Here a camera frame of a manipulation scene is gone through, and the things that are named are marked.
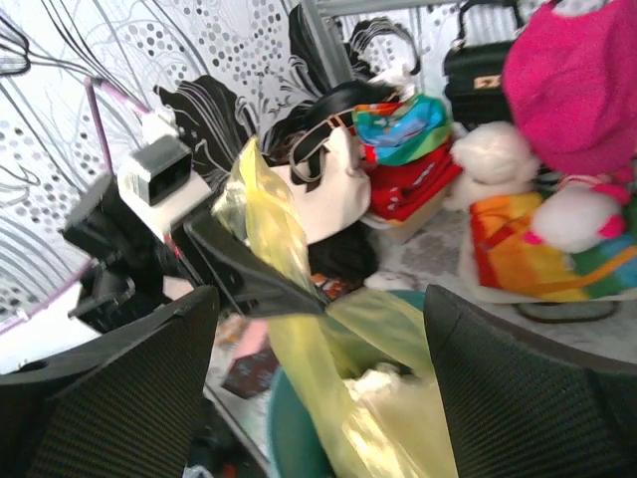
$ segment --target white handbag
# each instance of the white handbag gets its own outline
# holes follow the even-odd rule
[[[352,225],[367,211],[371,198],[369,178],[359,169],[358,140],[346,127],[335,127],[319,154],[320,174],[313,177],[313,187],[293,182],[293,173],[301,178],[311,176],[306,162],[271,168],[290,188],[308,244]]]

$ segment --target red cloth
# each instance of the red cloth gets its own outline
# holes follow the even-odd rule
[[[448,141],[420,159],[401,166],[376,166],[371,182],[371,212],[385,220],[405,221],[449,184],[462,168],[452,161]]]

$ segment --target translucent plastic bag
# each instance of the translucent plastic bag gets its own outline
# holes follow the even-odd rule
[[[255,139],[242,151],[213,214],[262,260],[315,290],[286,185],[270,172]],[[390,293],[363,289],[321,316],[270,319],[269,328],[275,354],[338,477],[457,476],[421,311]],[[402,363],[432,386],[421,399],[409,396],[404,407],[384,413],[357,405],[343,379],[382,361]]]

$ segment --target metal frame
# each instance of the metal frame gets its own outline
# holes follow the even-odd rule
[[[332,88],[353,80],[334,17],[454,3],[458,0],[301,0],[306,26]]]

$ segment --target stuffed animal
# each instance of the stuffed animal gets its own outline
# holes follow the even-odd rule
[[[490,197],[529,192],[539,169],[527,140],[504,121],[478,126],[454,143],[451,154],[464,172],[443,203],[448,210],[467,211]]]
[[[610,184],[580,181],[565,184],[535,211],[525,240],[577,254],[620,236],[626,229],[621,215],[626,198],[608,191],[607,186]]]

